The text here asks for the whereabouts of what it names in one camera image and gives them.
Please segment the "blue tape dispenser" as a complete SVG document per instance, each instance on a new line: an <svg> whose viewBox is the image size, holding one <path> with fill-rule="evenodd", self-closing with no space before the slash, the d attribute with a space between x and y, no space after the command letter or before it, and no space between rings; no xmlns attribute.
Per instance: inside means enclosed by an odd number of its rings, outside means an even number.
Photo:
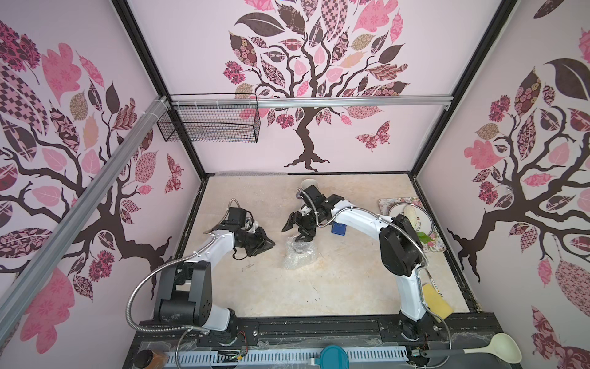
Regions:
<svg viewBox="0 0 590 369"><path fill-rule="evenodd" d="M334 235L345 236L347 233L347 226L338 222L331 224L331 233Z"/></svg>

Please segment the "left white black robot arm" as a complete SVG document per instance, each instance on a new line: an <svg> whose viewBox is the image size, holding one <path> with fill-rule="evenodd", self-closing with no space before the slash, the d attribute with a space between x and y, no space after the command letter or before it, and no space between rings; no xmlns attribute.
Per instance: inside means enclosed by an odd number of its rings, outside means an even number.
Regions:
<svg viewBox="0 0 590 369"><path fill-rule="evenodd" d="M248 258L275 246L261 227L246 231L221 226L209 232L209 239L189 259L161 272L155 300L154 319L168 327L200 327L225 331L230 327L232 310L214 303L212 272L221 259L242 248Z"/></svg>

